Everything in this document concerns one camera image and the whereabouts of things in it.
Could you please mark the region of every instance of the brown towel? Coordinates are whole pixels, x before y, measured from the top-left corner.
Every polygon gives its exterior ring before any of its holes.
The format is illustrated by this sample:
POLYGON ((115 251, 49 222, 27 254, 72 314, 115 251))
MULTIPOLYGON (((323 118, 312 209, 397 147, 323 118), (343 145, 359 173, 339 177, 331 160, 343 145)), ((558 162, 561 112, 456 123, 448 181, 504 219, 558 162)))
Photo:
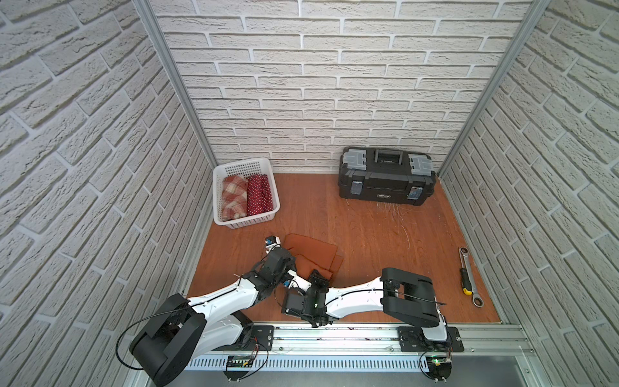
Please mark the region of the brown towel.
POLYGON ((288 234, 282 244, 296 257, 297 274, 308 279, 314 269, 328 280, 333 280, 342 265, 337 246, 298 234, 288 234))

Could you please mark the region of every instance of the red polka dot cloth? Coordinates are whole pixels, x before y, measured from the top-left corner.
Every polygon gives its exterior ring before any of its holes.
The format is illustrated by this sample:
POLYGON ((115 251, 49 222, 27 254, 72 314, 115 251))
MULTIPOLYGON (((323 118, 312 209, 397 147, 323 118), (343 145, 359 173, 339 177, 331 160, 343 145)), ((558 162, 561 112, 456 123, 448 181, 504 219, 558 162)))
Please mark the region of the red polka dot cloth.
POLYGON ((273 197, 267 175, 251 175, 247 185, 247 215, 273 211, 273 197))

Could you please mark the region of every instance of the folded cloth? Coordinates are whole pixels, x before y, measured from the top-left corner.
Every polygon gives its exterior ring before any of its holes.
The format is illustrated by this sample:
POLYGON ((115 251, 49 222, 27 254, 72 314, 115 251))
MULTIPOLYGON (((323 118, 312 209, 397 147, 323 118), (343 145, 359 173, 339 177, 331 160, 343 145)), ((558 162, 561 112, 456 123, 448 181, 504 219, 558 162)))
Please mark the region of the folded cloth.
POLYGON ((286 235, 282 247, 296 258, 297 274, 305 279, 317 270, 326 279, 333 280, 344 260, 336 254, 337 246, 303 235, 286 235))
POLYGON ((251 175, 247 186, 247 214, 273 211, 273 197, 267 175, 251 175))
POLYGON ((239 219, 247 216, 247 180, 242 176, 228 176, 223 179, 222 220, 239 219))

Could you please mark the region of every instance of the toolbox handle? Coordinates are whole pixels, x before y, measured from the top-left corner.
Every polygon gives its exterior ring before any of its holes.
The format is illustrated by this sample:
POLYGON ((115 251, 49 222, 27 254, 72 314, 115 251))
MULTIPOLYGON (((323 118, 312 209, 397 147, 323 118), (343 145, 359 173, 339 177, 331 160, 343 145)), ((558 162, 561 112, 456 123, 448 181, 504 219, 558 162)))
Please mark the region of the toolbox handle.
POLYGON ((374 163, 395 163, 396 159, 398 159, 397 164, 402 165, 403 154, 401 150, 376 149, 374 152, 374 163))

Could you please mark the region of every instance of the wrench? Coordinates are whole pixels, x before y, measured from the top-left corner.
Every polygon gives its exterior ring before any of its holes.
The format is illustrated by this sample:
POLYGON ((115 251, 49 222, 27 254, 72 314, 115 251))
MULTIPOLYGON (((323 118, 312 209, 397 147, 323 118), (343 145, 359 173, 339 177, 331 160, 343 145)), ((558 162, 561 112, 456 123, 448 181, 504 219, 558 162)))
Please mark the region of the wrench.
POLYGON ((479 296, 479 293, 477 293, 477 286, 475 285, 475 279, 473 278, 473 270, 470 268, 469 249, 466 247, 460 247, 460 259, 464 261, 466 270, 469 273, 470 291, 473 293, 473 305, 481 308, 483 306, 483 300, 479 296))

